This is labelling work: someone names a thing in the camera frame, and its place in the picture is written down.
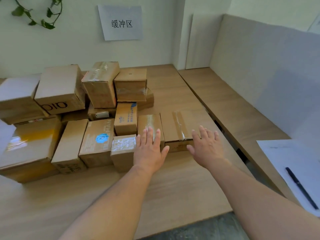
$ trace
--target person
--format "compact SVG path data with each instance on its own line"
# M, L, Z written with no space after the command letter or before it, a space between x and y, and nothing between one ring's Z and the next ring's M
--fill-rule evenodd
M250 239L319 239L314 215L248 176L225 158L218 132L200 126L192 131L194 160L209 170L225 193ZM160 152L160 130L137 136L133 167L86 209L60 240L133 239L152 175L163 165L169 146Z

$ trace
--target wooden tabletop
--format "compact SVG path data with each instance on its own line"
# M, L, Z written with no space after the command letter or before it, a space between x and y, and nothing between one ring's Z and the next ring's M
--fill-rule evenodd
M209 113L216 118L246 157L269 179L272 186L289 200L299 204L256 142L290 139L290 137L236 93L209 67L178 72Z
M199 123L218 130L172 65L146 68L155 103L141 114L192 109ZM228 159L251 175L225 137L221 137ZM59 174L25 185L0 177L0 239L57 239L95 198L122 176L113 166L107 166L72 175ZM231 210L216 181L188 152L169 153L147 190L135 239Z

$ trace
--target black pen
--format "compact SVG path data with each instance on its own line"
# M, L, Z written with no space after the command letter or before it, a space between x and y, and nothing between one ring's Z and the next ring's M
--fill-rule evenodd
M315 204L315 202L311 199L310 195L308 194L308 192L304 189L304 187L302 186L302 184L299 182L299 180L297 179L297 177L294 175L294 173L290 170L290 168L286 167L285 168L287 170L287 172L289 173L290 177L292 178L292 180L296 183L296 185L299 187L299 189L301 190L301 192L303 193L303 195L306 197L306 199L310 202L310 204L313 206L314 209L319 210L318 206Z

